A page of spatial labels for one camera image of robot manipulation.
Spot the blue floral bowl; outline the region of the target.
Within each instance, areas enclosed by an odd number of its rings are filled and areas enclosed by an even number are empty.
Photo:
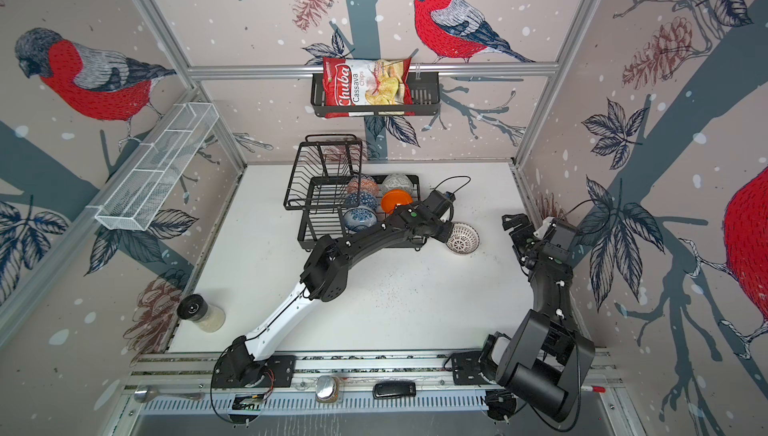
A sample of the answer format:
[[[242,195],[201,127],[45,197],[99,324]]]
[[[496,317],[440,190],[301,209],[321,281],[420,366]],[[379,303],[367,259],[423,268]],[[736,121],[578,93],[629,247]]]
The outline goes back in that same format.
[[[359,206],[347,210],[343,214],[342,221],[348,232],[358,233],[376,225],[378,218],[370,208]]]

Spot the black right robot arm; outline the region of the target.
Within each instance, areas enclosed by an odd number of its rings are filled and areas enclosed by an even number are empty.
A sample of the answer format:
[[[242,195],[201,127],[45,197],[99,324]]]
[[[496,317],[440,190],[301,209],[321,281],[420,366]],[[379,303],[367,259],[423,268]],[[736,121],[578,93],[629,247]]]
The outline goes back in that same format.
[[[579,230],[560,218],[535,228],[525,214],[504,215],[503,230],[533,291],[515,334],[487,337],[479,357],[481,375],[528,403],[540,416],[562,423],[580,405],[581,387],[595,356],[594,343],[579,330],[567,264]]]

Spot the orange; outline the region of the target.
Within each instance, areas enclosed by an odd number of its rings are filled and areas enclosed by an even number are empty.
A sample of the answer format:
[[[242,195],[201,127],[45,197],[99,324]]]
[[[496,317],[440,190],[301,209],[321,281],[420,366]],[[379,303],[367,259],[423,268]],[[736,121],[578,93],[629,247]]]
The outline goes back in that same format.
[[[367,175],[359,175],[351,177],[350,181],[346,185],[346,192],[348,194],[366,192],[373,196],[378,196],[380,189],[379,185],[376,183],[373,177]]]

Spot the orange plastic bowl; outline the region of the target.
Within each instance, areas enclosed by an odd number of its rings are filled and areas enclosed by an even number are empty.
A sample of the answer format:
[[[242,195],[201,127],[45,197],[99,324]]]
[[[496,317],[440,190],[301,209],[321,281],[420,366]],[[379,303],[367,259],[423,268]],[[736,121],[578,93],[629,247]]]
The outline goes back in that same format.
[[[391,215],[400,206],[413,203],[412,196],[405,190],[394,189],[388,191],[381,199],[381,209],[386,215]]]

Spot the green grey patterned bowl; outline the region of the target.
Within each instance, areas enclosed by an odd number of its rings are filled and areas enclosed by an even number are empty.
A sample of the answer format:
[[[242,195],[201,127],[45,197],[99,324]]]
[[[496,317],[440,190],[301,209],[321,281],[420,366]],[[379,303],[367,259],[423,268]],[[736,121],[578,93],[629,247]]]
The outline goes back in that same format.
[[[413,192],[414,183],[405,174],[393,173],[385,177],[384,181],[379,185],[379,188],[383,194],[393,190],[401,190],[411,194]]]

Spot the white brown patterned bowl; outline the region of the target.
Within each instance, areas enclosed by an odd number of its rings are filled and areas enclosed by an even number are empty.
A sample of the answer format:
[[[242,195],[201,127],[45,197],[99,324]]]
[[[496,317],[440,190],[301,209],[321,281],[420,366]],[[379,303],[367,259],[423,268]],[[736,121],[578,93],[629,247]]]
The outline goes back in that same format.
[[[480,236],[471,225],[456,222],[445,245],[455,254],[469,255],[479,248]]]

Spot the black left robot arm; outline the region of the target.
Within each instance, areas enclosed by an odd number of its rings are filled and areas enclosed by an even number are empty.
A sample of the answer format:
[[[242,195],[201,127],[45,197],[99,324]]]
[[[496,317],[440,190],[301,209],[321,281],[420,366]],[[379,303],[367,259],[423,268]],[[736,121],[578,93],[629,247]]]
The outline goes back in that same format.
[[[257,386],[268,360],[287,335],[315,306],[337,299],[347,288],[350,270],[363,259],[414,239],[446,243],[454,228],[453,192],[433,190],[416,203],[396,207],[383,221],[351,236],[322,237],[303,266],[299,282],[259,326],[237,337],[216,361],[213,389]]]

